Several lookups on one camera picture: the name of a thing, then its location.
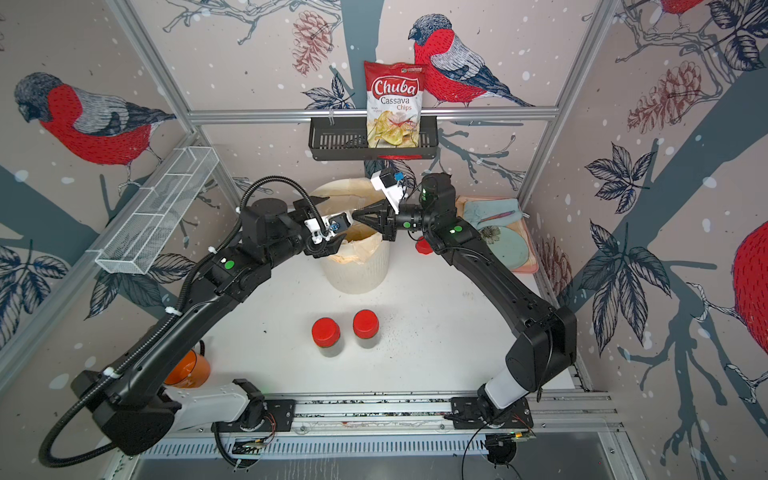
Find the red jar lid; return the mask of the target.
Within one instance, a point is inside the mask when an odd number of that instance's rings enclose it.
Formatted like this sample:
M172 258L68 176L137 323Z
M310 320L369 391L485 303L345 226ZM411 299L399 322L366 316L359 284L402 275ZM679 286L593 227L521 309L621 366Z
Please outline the red jar lid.
M422 255L429 255L429 254L431 254L433 252L432 247L430 246L430 244L427 242L427 240L424 237L420 237L416 241L415 248L416 248L417 252L422 254Z

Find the glass jar with tea leaves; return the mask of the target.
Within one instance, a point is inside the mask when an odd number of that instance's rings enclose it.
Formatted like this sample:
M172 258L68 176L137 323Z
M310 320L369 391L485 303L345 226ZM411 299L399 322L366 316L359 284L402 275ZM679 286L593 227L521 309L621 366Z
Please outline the glass jar with tea leaves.
M348 211L342 211L336 214L328 215L326 218L328 233L335 237L345 234L353 224Z

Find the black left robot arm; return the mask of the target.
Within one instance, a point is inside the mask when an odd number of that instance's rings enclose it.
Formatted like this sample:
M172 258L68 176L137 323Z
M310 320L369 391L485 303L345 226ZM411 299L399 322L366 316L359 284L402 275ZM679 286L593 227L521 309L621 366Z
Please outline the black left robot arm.
M299 254L323 258L338 252L352 218L337 213L319 219L321 201L311 197L289 207L264 198L242 207L222 247L192 268L165 317L102 371L84 370L75 378L78 401L66 417L89 410L109 440L87 458L114 448L136 455L158 443L183 408L164 383L193 346L280 264Z

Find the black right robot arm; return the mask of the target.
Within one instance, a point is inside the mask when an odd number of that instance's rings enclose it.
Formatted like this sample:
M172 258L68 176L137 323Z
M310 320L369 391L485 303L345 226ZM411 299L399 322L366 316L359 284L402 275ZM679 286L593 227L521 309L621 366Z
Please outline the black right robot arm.
M477 392L485 422L497 420L513 403L539 392L575 363L574 313L534 293L491 252L477 229L458 215L448 174L425 176L415 204L406 202L404 176L394 169L374 173L371 183L384 198L354 211L353 219L381 233L386 241L394 240L400 230L421 231L433 252L490 300L515 337L502 371Z

